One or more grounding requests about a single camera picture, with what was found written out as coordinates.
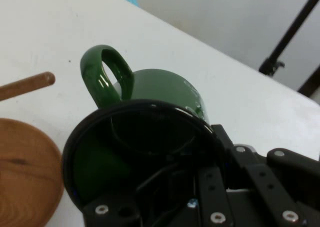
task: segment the green mug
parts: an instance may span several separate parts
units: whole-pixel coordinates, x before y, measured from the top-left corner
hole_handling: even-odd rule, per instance
[[[112,71],[112,85],[102,62]],[[127,100],[158,100],[182,107],[208,122],[198,91],[183,77],[162,69],[132,72],[124,58],[112,47],[98,45],[82,57],[81,74],[98,108]]]
[[[103,62],[117,79],[114,85]],[[160,69],[132,72],[107,45],[89,49],[80,67],[98,110],[79,123],[63,150],[65,188],[79,209],[104,191],[116,192],[130,179],[143,180],[204,148],[213,161],[216,137],[187,80]]]

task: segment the white tabletop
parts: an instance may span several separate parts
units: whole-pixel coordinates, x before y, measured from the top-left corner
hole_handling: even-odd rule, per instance
[[[0,85],[41,72],[53,86],[2,101],[0,117],[29,123],[62,151],[74,127],[97,109],[80,73],[90,47],[111,45],[133,71],[175,72],[202,95],[211,124],[266,155],[287,148],[320,153],[320,107],[124,0],[0,0]],[[64,193],[48,227],[84,226]]]

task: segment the wooden stick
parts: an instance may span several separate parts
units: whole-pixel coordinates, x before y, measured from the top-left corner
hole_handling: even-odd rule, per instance
[[[55,75],[51,72],[40,73],[28,78],[0,86],[0,101],[35,91],[55,83]]]

